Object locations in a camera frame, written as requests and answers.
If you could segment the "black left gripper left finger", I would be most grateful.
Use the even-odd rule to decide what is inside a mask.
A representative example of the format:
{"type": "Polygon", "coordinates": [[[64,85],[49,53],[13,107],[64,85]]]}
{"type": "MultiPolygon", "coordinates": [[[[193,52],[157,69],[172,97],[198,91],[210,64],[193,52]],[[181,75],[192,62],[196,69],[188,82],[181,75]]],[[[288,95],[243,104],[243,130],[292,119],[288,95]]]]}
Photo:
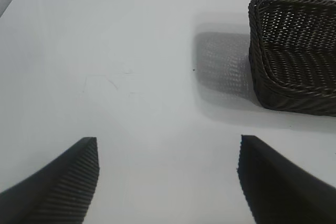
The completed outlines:
{"type": "Polygon", "coordinates": [[[1,192],[1,223],[83,223],[98,178],[97,139],[84,137],[1,192]]]}

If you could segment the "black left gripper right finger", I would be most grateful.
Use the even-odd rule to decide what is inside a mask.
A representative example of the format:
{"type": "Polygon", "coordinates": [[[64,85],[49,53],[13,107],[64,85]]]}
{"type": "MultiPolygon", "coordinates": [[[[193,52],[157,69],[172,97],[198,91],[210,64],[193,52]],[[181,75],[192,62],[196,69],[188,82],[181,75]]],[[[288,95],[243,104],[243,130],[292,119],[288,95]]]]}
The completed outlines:
{"type": "Polygon", "coordinates": [[[255,223],[335,223],[335,187],[253,135],[242,135],[237,174],[255,223]]]}

